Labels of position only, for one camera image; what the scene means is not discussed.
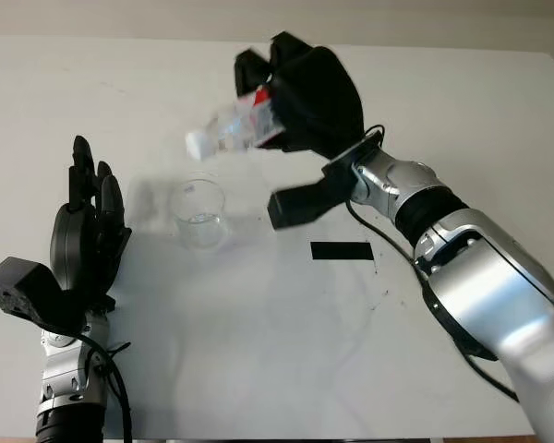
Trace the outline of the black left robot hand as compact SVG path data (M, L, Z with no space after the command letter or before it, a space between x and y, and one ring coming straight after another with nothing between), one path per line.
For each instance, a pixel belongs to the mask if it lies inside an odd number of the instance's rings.
M77 135L68 169L68 202L55 216L51 268L62 289L83 310L110 313L108 294L131 235L120 186L107 162L95 163L87 139Z

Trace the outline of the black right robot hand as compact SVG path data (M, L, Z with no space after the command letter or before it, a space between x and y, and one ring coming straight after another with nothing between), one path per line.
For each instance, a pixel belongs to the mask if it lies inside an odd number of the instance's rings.
M311 150L331 160L363 137L359 93L331 49L283 31L271 39L268 59L247 49L236 56L234 70L236 95L267 89L284 127L263 149Z

